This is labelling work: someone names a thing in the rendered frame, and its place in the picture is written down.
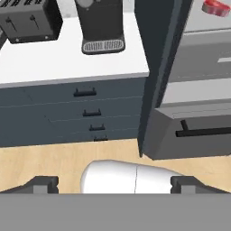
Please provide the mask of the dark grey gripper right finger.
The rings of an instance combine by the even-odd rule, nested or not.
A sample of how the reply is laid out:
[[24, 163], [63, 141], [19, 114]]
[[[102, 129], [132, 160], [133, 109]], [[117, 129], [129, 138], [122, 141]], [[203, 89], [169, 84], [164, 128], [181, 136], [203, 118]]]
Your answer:
[[172, 176], [171, 194], [212, 194], [225, 191], [205, 185], [193, 176]]

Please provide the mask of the dark blue tall side panel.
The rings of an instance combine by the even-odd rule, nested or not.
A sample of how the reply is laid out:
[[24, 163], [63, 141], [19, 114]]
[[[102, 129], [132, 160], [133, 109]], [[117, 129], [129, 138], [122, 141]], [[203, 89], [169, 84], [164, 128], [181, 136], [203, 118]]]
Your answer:
[[139, 155], [148, 153], [153, 129], [152, 113], [159, 107], [193, 0], [135, 0], [135, 17], [147, 59], [149, 76], [144, 85], [137, 137]]

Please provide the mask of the dark blue cupboard front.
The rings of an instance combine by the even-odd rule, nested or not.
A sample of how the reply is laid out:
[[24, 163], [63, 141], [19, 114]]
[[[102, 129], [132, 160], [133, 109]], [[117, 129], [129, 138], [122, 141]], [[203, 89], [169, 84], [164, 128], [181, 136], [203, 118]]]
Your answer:
[[62, 143], [23, 88], [0, 88], [0, 147]]

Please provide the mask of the grey fridge drawer front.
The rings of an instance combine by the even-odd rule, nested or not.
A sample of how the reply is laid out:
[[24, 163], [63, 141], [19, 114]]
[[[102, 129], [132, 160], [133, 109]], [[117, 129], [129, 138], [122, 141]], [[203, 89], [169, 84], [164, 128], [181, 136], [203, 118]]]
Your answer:
[[231, 103], [166, 106], [153, 110], [153, 129], [148, 139], [148, 153], [153, 160], [197, 158], [229, 155], [231, 134], [177, 137], [180, 121], [208, 121], [218, 125], [231, 124]]

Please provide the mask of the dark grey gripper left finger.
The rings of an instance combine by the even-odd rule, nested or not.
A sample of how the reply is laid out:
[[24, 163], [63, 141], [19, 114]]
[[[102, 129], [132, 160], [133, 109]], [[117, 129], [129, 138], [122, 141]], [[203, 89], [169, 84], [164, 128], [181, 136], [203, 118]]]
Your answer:
[[58, 194], [58, 176], [35, 176], [25, 184], [4, 190], [4, 193]]

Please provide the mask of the dark blue drawer front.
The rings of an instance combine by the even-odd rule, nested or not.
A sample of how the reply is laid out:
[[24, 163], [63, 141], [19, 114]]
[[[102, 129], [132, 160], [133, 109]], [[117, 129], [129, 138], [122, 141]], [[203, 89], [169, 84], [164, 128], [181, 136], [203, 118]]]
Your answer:
[[51, 121], [86, 118], [84, 110], [101, 111], [101, 116], [135, 116], [140, 115], [143, 99], [141, 97], [121, 97], [92, 101], [68, 102], [39, 105], [39, 112]]
[[[27, 87], [25, 92], [35, 104], [141, 97], [145, 81], [146, 78], [129, 78], [53, 84]], [[79, 91], [95, 88], [97, 94], [90, 97], [74, 97], [76, 88]]]
[[121, 115], [51, 121], [51, 125], [59, 134], [74, 134], [90, 132], [88, 130], [90, 125], [101, 126], [102, 124], [104, 124], [106, 130], [137, 129], [139, 122], [140, 116], [138, 115]]
[[59, 143], [82, 143], [94, 142], [94, 137], [105, 136], [108, 140], [133, 139], [138, 135], [138, 130], [135, 128], [119, 129], [119, 130], [104, 130], [85, 133], [63, 134], [57, 137]]

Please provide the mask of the white rounded object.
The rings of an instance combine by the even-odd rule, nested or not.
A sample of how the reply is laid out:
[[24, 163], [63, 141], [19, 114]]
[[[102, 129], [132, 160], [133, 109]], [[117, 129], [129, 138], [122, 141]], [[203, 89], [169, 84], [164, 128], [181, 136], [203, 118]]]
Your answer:
[[83, 171], [80, 192], [90, 194], [170, 194], [176, 171], [130, 162], [101, 160]]

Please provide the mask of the black toaster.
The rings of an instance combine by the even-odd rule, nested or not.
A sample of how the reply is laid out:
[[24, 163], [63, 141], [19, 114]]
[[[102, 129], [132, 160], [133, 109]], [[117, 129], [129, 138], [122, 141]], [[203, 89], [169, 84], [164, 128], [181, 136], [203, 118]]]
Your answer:
[[57, 0], [0, 0], [0, 28], [10, 43], [55, 41], [62, 24]]

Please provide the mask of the black coffee machine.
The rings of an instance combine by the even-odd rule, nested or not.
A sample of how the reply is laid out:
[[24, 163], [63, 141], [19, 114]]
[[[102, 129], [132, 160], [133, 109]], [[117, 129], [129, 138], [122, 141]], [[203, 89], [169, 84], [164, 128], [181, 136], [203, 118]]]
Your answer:
[[125, 49], [123, 0], [75, 0], [86, 55]]

